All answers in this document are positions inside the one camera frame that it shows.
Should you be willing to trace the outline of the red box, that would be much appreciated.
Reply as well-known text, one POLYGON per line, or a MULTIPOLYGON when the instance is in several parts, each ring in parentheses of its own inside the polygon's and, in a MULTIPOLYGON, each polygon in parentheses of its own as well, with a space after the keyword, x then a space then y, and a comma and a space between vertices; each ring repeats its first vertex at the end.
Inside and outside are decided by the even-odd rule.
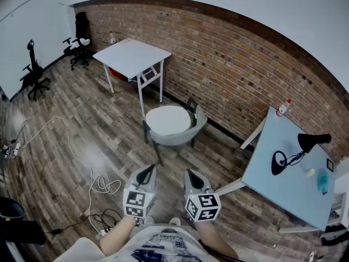
POLYGON ((110 70, 110 72, 111 72, 111 74, 112 74, 113 76, 115 76, 116 78, 118 78, 118 79, 120 79, 120 80, 122 80, 122 81, 126 81, 126 80, 128 79, 128 78, 125 77, 123 74, 121 74, 121 73, 115 71, 115 70, 112 69, 111 67, 109 67, 109 70, 110 70))

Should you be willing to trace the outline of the black round object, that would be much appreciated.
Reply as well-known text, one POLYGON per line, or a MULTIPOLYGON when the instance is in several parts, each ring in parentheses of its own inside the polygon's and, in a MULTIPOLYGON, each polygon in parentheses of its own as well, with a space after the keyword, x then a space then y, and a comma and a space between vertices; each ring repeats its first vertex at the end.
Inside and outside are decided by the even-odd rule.
POLYGON ((37 221, 24 220, 24 208, 0 196, 0 239, 14 243, 44 245, 46 236, 37 221))

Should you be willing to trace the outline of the person's right forearm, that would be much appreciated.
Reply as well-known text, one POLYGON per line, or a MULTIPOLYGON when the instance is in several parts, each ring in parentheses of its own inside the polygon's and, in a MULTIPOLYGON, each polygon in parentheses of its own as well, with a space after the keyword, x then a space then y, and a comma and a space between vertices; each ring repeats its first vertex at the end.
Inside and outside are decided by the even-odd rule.
POLYGON ((239 259, 235 250, 219 235, 211 221, 195 222, 195 227, 203 244, 222 255, 239 259))

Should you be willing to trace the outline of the black desk lamp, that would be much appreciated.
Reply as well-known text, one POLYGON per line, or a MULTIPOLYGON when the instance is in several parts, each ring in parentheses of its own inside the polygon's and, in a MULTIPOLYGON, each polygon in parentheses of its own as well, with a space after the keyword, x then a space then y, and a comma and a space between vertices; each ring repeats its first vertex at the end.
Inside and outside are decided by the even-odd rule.
POLYGON ((301 151, 298 154, 294 154, 287 158, 282 151, 274 152, 271 163, 271 171, 274 176, 282 173, 288 166, 298 164, 306 154, 310 153, 315 145, 329 144, 332 140, 332 136, 330 134, 310 135, 299 133, 297 139, 301 147, 301 151))

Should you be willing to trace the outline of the grey shell chair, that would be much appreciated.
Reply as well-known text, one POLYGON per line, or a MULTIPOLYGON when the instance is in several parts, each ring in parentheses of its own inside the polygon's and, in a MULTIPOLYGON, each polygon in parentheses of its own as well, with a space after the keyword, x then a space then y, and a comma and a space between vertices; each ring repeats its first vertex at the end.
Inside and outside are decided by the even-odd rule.
POLYGON ((193 147, 195 143, 195 136, 207 123, 207 120, 208 120, 207 116, 204 114, 201 107, 192 97, 188 99, 186 106, 183 108, 189 113, 189 116, 191 119, 191 125, 189 129, 178 134, 159 135, 150 129, 150 126, 146 123, 145 118, 142 121, 145 142, 148 142, 147 137, 149 136, 152 140, 152 144, 157 154, 157 158, 160 165, 163 165, 163 161, 161 159, 160 152, 158 149, 160 145, 178 146, 178 145, 182 145, 190 142, 191 146, 193 147))

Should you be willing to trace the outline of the person's printed white shirt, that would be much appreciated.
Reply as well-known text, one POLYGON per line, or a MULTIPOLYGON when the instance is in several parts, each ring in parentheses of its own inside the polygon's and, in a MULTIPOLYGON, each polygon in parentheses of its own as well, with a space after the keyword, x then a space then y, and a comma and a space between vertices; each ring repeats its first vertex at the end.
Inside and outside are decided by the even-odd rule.
POLYGON ((116 253, 105 255, 90 239, 78 239, 53 262, 219 262, 182 227, 140 228, 116 253))

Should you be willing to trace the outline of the white cabinet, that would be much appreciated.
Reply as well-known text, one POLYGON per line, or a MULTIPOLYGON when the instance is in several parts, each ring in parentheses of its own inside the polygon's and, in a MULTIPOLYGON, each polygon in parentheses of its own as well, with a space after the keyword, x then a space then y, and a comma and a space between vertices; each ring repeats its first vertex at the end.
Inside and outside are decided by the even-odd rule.
POLYGON ((339 174, 335 179, 334 203, 332 212, 338 214, 338 218, 330 219, 328 226, 341 224, 349 230, 349 171, 339 174))

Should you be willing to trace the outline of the teal plastic object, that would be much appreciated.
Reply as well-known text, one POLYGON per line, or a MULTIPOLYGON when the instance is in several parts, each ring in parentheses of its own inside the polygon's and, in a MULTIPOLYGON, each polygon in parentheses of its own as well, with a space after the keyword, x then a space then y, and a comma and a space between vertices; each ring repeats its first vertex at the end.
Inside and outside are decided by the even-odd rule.
POLYGON ((321 192, 323 195, 328 193, 328 183, 329 183, 329 176, 326 171, 321 170, 318 175, 317 179, 317 188, 318 191, 321 192))

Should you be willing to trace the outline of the white cloth bundle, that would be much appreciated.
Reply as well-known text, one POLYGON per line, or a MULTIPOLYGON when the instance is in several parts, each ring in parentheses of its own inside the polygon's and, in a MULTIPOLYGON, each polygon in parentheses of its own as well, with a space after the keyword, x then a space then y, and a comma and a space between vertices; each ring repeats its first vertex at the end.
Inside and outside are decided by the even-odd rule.
POLYGON ((79 46, 88 46, 90 42, 90 39, 76 38, 71 42, 70 50, 77 49, 79 46))

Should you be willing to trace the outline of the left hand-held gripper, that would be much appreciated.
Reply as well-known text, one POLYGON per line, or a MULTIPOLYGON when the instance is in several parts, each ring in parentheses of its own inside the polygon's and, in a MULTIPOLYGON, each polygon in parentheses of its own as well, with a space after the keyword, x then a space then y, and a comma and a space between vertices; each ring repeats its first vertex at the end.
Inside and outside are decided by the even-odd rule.
POLYGON ((124 214, 144 219, 155 202, 157 168, 145 165, 132 172, 123 191, 124 214))

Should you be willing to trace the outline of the person's left forearm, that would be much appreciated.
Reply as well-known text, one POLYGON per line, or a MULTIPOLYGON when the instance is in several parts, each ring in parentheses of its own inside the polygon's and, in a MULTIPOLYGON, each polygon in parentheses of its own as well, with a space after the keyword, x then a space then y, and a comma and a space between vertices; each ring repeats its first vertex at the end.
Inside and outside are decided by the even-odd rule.
POLYGON ((105 256, 117 253, 128 241, 136 227, 136 219, 124 216, 108 233, 100 239, 100 249, 105 256))

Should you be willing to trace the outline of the white folding table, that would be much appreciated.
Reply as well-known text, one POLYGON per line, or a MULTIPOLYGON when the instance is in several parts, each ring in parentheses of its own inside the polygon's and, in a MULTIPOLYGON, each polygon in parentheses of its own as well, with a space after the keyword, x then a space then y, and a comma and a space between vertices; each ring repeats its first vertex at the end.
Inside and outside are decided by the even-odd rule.
POLYGON ((103 64, 111 92, 109 68, 124 75, 128 81, 136 79, 142 117, 145 118, 142 89, 156 79, 160 80, 160 102, 163 101, 164 60, 171 53, 158 47, 134 40, 124 39, 93 55, 103 64))
POLYGON ((271 171, 272 156, 282 151, 287 157, 301 151, 297 135, 302 130, 287 117, 278 117, 270 107, 255 150, 243 176, 216 192, 224 195, 244 186, 256 191, 282 209, 293 214, 315 229, 325 230, 334 198, 335 174, 327 169, 330 156, 316 145, 294 166, 288 166, 282 173, 274 176, 271 171), (306 173, 314 168, 315 173, 306 173), (328 193, 318 191, 319 172, 328 173, 328 193))

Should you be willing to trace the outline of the black office chair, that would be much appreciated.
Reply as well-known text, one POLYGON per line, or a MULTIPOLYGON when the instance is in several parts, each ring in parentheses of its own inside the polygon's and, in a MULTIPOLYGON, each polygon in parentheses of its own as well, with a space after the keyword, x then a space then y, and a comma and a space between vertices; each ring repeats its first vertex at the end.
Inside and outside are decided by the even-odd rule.
POLYGON ((71 70, 74 70, 75 64, 81 60, 82 64, 89 65, 89 62, 86 60, 86 56, 88 55, 88 46, 79 46, 77 49, 70 50, 71 42, 76 39, 76 38, 88 38, 88 29, 89 29, 89 21, 87 19, 86 13, 79 12, 75 15, 75 29, 76 29, 76 34, 75 38, 67 38, 62 41, 62 43, 67 43, 68 47, 64 49, 64 55, 65 56, 72 56, 70 59, 70 64, 71 64, 71 70))
POLYGON ((49 90, 50 87, 48 85, 44 85, 44 83, 45 82, 50 83, 51 79, 44 78, 44 79, 40 80, 43 77, 44 70, 38 64, 38 61, 35 58, 33 39, 31 39, 29 41, 29 43, 27 44, 27 49, 29 51, 31 63, 23 68, 23 71, 27 69, 28 73, 20 79, 20 81, 22 81, 21 91, 23 91, 28 86, 31 86, 32 89, 28 93, 28 99, 32 99, 36 102, 37 101, 37 92, 39 91, 42 94, 43 89, 49 90))

